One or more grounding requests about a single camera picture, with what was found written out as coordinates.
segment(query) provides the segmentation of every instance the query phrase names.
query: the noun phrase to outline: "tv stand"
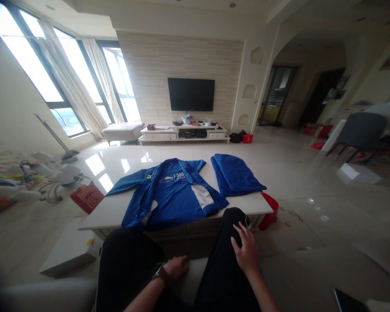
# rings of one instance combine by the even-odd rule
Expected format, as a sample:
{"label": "tv stand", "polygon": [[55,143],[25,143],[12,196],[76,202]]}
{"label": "tv stand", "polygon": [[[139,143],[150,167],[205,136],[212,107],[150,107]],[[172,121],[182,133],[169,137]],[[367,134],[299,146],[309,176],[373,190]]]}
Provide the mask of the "tv stand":
{"label": "tv stand", "polygon": [[[143,145],[145,142],[189,142],[189,141],[224,141],[227,143],[230,141],[230,137],[227,136],[227,130],[221,126],[222,129],[218,129],[219,126],[192,126],[192,125],[181,125],[169,126],[169,129],[155,129],[148,130],[147,127],[141,130],[142,136],[139,138],[140,145]],[[205,138],[189,138],[179,137],[179,132],[184,132],[186,130],[199,130],[206,129],[207,136]]]}

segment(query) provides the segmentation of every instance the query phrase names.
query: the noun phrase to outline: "person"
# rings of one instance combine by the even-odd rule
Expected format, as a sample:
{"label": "person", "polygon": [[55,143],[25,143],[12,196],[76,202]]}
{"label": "person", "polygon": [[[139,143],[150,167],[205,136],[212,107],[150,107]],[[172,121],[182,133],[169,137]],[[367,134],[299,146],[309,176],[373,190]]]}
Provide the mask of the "person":
{"label": "person", "polygon": [[193,307],[167,287],[189,270],[188,257],[163,266],[162,248],[132,228],[110,233],[100,254],[96,312],[280,312],[260,274],[250,220],[239,208],[224,212]]}

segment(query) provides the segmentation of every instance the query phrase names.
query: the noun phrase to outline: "hand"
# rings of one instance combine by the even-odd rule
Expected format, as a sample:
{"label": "hand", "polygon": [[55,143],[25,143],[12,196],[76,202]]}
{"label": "hand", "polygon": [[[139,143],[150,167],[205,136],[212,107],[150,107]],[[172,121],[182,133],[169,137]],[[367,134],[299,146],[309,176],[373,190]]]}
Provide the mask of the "hand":
{"label": "hand", "polygon": [[171,280],[179,278],[182,274],[188,272],[189,266],[187,264],[188,257],[173,257],[169,259],[168,262],[163,266],[166,272],[169,275]]}
{"label": "hand", "polygon": [[260,274],[257,245],[253,233],[246,229],[241,222],[238,222],[238,224],[242,230],[234,224],[233,227],[239,233],[243,246],[240,248],[234,237],[231,237],[231,244],[235,251],[237,263],[248,278],[252,274]]}

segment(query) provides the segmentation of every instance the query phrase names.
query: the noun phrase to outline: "blue jersey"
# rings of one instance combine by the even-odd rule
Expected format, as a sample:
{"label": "blue jersey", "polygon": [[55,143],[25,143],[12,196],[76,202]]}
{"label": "blue jersey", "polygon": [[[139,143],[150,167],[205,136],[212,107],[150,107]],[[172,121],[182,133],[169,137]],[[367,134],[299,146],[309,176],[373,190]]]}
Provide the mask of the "blue jersey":
{"label": "blue jersey", "polygon": [[211,162],[217,176],[218,187],[225,197],[243,196],[267,189],[254,177],[241,158],[215,154],[211,157]]}
{"label": "blue jersey", "polygon": [[137,187],[122,227],[162,230],[214,215],[228,201],[199,175],[204,160],[168,159],[121,178],[106,196]]}

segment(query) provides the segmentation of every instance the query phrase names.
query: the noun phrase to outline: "smartphone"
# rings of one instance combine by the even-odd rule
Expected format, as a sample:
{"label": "smartphone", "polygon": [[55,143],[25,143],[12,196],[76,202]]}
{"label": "smartphone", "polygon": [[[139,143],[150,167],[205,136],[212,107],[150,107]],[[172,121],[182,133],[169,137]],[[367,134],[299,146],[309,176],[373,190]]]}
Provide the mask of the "smartphone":
{"label": "smartphone", "polygon": [[347,295],[346,293],[334,289],[340,312],[370,312],[365,304]]}

